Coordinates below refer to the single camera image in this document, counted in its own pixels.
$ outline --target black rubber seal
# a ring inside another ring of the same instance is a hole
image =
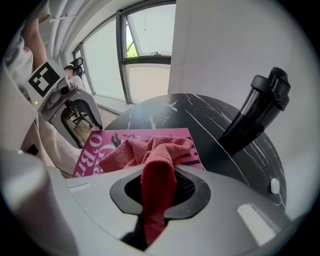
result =
[[[188,196],[188,199],[168,208],[164,212],[165,224],[168,224],[170,220],[184,220],[189,219],[198,214],[209,202],[211,197],[211,190],[208,184],[196,175],[193,175],[187,171],[184,171],[177,166],[174,167],[176,176],[180,176],[187,179],[193,184],[192,194]],[[142,214],[143,206],[140,202],[133,200],[126,193],[126,186],[132,180],[137,179],[142,174],[142,169],[138,170],[122,179],[116,181],[110,188],[110,197],[112,201],[118,206],[118,208],[125,214],[132,214],[140,216]]]

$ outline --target window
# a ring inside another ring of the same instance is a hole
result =
[[[134,103],[168,94],[170,65],[130,64],[126,69]]]
[[[125,100],[116,44],[116,19],[110,20],[84,43],[85,63],[97,95]]]
[[[73,58],[74,59],[77,59],[79,57],[81,57],[82,54],[81,54],[81,50],[77,50],[74,54],[73,54]],[[90,90],[90,86],[88,84],[88,80],[87,80],[87,77],[86,77],[86,72],[85,72],[85,68],[84,68],[84,65],[82,64],[81,65],[81,68],[82,68],[82,84],[83,84],[83,88],[86,92],[88,93],[92,93],[91,90]]]
[[[170,4],[146,8],[126,16],[126,51],[130,54],[125,58],[171,56],[175,14],[176,5]]]
[[[106,19],[73,53],[84,59],[83,84],[127,104],[166,95],[175,14],[174,0],[145,0]]]

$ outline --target tree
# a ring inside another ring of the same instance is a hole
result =
[[[132,41],[127,41],[126,42],[126,49],[129,48],[131,43],[132,43]],[[137,51],[136,51],[136,46],[135,46],[134,43],[131,45],[130,49],[126,53],[126,56],[127,56],[127,58],[138,57],[138,54],[137,54]]]

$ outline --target white wall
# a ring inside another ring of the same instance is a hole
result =
[[[177,0],[169,93],[211,96],[241,108],[254,75],[288,73],[290,103],[266,130],[281,158],[291,218],[320,183],[320,72],[295,21],[264,0]]]

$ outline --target pink magazine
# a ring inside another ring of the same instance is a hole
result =
[[[192,140],[188,128],[142,130],[94,130],[88,137],[76,163],[73,177],[103,174],[99,162],[128,138],[148,139],[153,136],[185,137]],[[182,165],[203,170],[196,147],[180,159]]]

